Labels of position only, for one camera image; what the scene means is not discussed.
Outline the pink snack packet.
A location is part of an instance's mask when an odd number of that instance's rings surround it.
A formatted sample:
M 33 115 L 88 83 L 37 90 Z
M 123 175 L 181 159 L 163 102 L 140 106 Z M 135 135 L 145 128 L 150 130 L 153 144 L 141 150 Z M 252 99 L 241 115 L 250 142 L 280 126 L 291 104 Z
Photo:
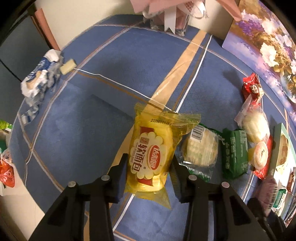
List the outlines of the pink snack packet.
M 278 184 L 273 176 L 268 175 L 260 184 L 255 193 L 265 217 L 269 216 L 278 192 Z

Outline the dark red small packet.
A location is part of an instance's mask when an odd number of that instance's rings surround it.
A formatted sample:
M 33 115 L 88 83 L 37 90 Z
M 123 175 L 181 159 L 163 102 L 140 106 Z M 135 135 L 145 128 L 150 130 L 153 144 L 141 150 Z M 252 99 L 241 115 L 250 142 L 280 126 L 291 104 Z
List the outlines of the dark red small packet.
M 287 183 L 288 192 L 292 192 L 294 184 L 295 184 L 295 168 L 293 168 L 292 172 L 289 175 L 289 179 Z

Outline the small pudding cup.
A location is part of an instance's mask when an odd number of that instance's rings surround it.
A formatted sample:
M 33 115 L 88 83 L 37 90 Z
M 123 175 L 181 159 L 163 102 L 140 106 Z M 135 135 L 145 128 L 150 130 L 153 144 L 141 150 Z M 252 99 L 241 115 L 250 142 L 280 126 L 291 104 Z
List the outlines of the small pudding cup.
M 268 159 L 267 144 L 263 141 L 258 142 L 255 147 L 248 149 L 248 162 L 255 169 L 261 170 L 266 166 Z

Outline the round rice cracker green packet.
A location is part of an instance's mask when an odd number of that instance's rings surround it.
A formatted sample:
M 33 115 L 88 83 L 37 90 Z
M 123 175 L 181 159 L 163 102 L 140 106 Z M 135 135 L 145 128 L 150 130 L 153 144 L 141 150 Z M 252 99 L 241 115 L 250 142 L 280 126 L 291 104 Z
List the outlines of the round rice cracker green packet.
M 221 132 L 203 124 L 195 126 L 181 145 L 179 163 L 190 174 L 209 182 L 217 162 Z

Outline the beige orange cake packet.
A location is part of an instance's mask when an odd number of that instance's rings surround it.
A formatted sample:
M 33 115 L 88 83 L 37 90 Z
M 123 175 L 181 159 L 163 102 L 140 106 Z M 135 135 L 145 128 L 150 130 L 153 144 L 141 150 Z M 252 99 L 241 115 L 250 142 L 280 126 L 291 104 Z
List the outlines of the beige orange cake packet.
M 288 155 L 288 139 L 285 137 L 285 135 L 281 135 L 276 166 L 283 165 L 287 160 L 287 155 Z

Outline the round white bun clear packet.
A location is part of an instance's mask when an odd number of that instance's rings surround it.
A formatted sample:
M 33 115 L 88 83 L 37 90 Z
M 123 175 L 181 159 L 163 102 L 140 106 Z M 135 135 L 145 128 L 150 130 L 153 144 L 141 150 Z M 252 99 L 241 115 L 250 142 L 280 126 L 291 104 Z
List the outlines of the round white bun clear packet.
M 270 130 L 266 114 L 261 105 L 253 100 L 251 94 L 243 103 L 234 121 L 246 131 L 250 143 L 268 142 Z

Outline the yellow soft bread packet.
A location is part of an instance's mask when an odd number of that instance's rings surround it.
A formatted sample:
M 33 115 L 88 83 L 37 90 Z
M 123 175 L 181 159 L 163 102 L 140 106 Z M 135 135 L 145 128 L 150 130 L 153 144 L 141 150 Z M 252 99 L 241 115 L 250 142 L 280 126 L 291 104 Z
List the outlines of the yellow soft bread packet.
M 165 188 L 177 145 L 200 123 L 198 113 L 175 113 L 137 103 L 129 145 L 125 191 L 166 208 Z

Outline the green white packet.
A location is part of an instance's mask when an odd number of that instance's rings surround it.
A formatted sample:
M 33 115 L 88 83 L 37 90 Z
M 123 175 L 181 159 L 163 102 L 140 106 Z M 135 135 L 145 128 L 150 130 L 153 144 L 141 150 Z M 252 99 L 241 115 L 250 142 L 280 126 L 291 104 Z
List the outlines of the green white packet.
M 277 210 L 281 208 L 282 203 L 285 201 L 285 197 L 287 195 L 287 189 L 281 188 L 278 190 L 277 195 L 275 197 L 275 201 L 273 203 L 272 208 Z

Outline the dark green snack packet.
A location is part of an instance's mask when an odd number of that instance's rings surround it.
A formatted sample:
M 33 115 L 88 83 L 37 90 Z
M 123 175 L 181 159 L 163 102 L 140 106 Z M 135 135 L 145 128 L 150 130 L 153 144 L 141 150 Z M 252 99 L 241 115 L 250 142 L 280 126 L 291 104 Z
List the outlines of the dark green snack packet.
M 245 130 L 222 132 L 222 174 L 223 178 L 233 180 L 248 170 L 248 142 Z

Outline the green box on floor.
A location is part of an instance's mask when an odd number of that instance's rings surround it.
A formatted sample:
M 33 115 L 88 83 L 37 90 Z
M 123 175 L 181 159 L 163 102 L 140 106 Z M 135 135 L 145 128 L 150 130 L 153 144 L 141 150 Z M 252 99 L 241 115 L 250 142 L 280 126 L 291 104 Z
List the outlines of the green box on floor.
M 3 152 L 9 146 L 13 125 L 4 120 L 0 120 L 0 128 L 0 148 L 1 152 Z

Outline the red cartoon snack packet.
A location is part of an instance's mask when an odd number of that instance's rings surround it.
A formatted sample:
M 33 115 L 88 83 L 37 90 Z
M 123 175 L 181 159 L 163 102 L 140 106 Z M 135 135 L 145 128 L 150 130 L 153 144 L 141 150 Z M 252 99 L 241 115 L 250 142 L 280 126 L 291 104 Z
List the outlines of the red cartoon snack packet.
M 248 97 L 251 96 L 251 104 L 258 104 L 261 106 L 260 101 L 264 95 L 264 91 L 259 76 L 256 73 L 252 73 L 250 76 L 243 78 L 241 92 L 244 100 L 247 100 Z

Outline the crumpled blue white wrapper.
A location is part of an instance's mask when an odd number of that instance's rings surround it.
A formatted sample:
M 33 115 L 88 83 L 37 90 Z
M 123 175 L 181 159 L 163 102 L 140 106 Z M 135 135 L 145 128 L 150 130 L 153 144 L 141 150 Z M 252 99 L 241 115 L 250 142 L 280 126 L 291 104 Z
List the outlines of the crumpled blue white wrapper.
M 21 82 L 21 91 L 29 106 L 29 109 L 21 116 L 24 125 L 31 123 L 38 115 L 39 106 L 44 100 L 46 91 L 54 88 L 60 78 L 62 64 L 61 51 L 51 49 Z

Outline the small beige eraser block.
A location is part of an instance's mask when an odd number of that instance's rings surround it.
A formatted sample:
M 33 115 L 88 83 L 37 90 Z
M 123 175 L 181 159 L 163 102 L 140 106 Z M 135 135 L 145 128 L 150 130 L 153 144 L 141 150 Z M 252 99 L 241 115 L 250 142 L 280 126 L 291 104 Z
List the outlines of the small beige eraser block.
M 76 67 L 76 62 L 73 59 L 70 59 L 60 67 L 60 72 L 62 75 L 66 75 Z

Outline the dark cabinet doors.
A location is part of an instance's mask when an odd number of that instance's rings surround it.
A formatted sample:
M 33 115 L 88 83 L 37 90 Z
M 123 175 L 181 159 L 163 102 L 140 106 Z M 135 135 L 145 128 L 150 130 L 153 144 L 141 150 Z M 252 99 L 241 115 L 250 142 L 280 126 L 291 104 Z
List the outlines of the dark cabinet doors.
M 1 119 L 12 123 L 22 101 L 22 80 L 49 46 L 35 22 L 34 1 L 1 1 Z

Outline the pink flower bouquet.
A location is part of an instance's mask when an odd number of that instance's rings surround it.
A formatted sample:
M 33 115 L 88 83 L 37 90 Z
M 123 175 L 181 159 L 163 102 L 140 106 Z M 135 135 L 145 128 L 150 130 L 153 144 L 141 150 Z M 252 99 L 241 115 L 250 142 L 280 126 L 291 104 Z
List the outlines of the pink flower bouquet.
M 208 18 L 205 1 L 130 1 L 135 13 L 150 20 L 151 28 L 184 36 L 189 18 Z

